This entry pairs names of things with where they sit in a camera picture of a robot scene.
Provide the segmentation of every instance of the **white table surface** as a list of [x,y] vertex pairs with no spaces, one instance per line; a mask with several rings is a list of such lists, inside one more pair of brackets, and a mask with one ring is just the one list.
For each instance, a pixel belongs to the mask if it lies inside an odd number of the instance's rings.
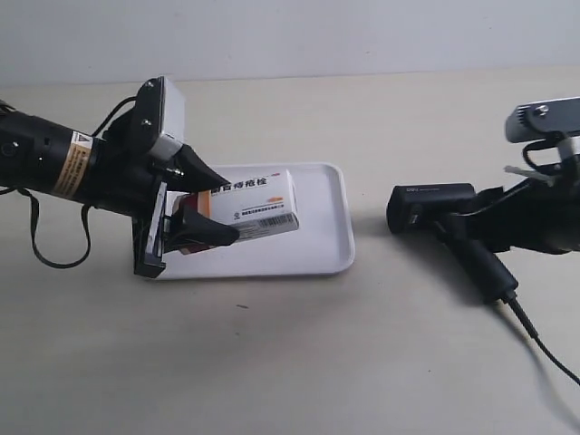
[[[3,89],[18,109],[91,131],[137,85]],[[388,233],[395,184],[517,180],[503,122],[580,94],[580,68],[188,82],[188,141],[216,164],[343,169],[357,257],[326,278],[150,283],[127,218],[91,214],[93,253],[33,256],[25,198],[0,198],[0,433],[574,433],[526,347],[439,246]],[[79,206],[43,197],[39,245],[83,250]],[[514,251],[520,301],[580,371],[579,255]],[[242,309],[237,305],[247,305]],[[546,362],[570,408],[580,390]]]

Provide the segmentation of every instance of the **white tray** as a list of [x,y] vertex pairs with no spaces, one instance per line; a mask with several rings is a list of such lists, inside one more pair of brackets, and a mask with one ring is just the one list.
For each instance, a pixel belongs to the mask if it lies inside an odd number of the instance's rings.
[[[328,275],[354,261],[354,237],[343,173],[328,163],[218,166],[226,179],[288,169],[295,183],[300,229],[188,256],[163,256],[167,268],[157,279],[228,276]],[[176,192],[168,193],[170,213]]]

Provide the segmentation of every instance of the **cable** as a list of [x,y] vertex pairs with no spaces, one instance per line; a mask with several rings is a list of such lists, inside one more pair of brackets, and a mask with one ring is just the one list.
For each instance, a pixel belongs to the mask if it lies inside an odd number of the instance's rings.
[[554,363],[554,365],[560,369],[566,376],[568,376],[572,381],[574,381],[578,386],[580,386],[580,378],[576,376],[570,369],[568,369],[565,365],[563,365],[546,347],[544,342],[540,340],[539,334],[537,333],[536,328],[532,324],[532,322],[527,317],[526,312],[519,304],[516,299],[516,296],[507,302],[509,307],[512,309],[514,314],[516,315],[517,319],[522,323],[524,329],[526,329],[529,336],[536,342],[537,347],[547,356],[547,358]]
[[112,117],[115,116],[117,114],[118,111],[120,111],[124,105],[130,103],[130,102],[134,102],[137,100],[137,97],[128,97],[125,100],[121,101],[119,104],[117,104],[114,109],[111,111],[111,113],[109,113],[107,115],[107,117],[104,119],[103,122],[101,122],[101,125],[99,125],[99,127],[97,127],[97,130],[94,131],[94,133],[92,134],[93,137],[96,137],[99,135],[99,133],[101,133],[101,131],[107,126],[107,124],[112,120]]
[[72,267],[77,267],[80,263],[82,263],[89,257],[89,254],[91,253],[91,234],[89,232],[89,209],[91,208],[91,206],[85,204],[81,208],[82,229],[84,230],[84,235],[86,236],[87,239],[87,249],[84,255],[78,260],[73,261],[72,263],[64,263],[64,264],[54,263],[53,261],[50,261],[49,259],[44,257],[41,254],[40,250],[38,249],[38,246],[36,245],[36,229],[38,228],[38,218],[40,217],[40,203],[38,202],[38,199],[25,188],[18,188],[13,190],[17,190],[18,193],[30,199],[30,236],[33,245],[34,255],[41,261],[41,263],[54,269],[70,269]]

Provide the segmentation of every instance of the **robotic arm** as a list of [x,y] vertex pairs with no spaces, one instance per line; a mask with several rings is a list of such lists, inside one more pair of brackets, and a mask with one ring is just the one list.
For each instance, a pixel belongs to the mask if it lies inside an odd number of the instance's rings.
[[[99,138],[115,113],[130,102],[134,107]],[[26,115],[0,101],[0,186],[8,188],[5,193],[17,190],[31,197],[34,228],[36,200],[28,189],[84,204],[83,223],[88,207],[131,217],[134,273],[156,277],[165,267],[163,253],[193,243],[228,246],[239,237],[236,229],[187,205],[166,216],[168,190],[193,193],[227,184],[185,144],[184,129],[185,100],[165,77],[145,82],[93,135]],[[34,239],[33,247],[39,258],[54,265],[40,256]]]
[[[504,191],[476,194],[470,184],[397,186],[387,207],[393,234],[433,232],[458,259],[486,302],[515,297],[517,280],[495,255],[521,247],[552,255],[580,251],[580,98],[518,106],[506,121],[510,142],[532,170],[507,167],[525,180]],[[560,160],[537,165],[535,150],[557,149]]]

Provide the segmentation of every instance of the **black strap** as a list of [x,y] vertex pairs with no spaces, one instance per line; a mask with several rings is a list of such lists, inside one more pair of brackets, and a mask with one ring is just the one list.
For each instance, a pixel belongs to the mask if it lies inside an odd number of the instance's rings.
[[16,190],[18,190],[18,193],[20,193],[21,195],[24,195],[25,197],[28,197],[30,199],[30,236],[32,239],[34,255],[41,261],[41,263],[49,267],[53,267],[55,269],[70,269],[72,267],[77,267],[80,263],[82,263],[89,257],[89,254],[91,253],[91,234],[89,233],[89,210],[91,209],[91,206],[85,204],[81,208],[82,229],[84,230],[84,234],[87,237],[86,252],[81,258],[79,258],[76,261],[73,261],[72,263],[66,264],[54,263],[53,261],[46,259],[38,250],[38,246],[36,246],[36,229],[38,228],[38,218],[40,217],[40,203],[38,202],[38,199],[36,199],[33,196],[33,194],[30,193],[25,188],[18,188]]

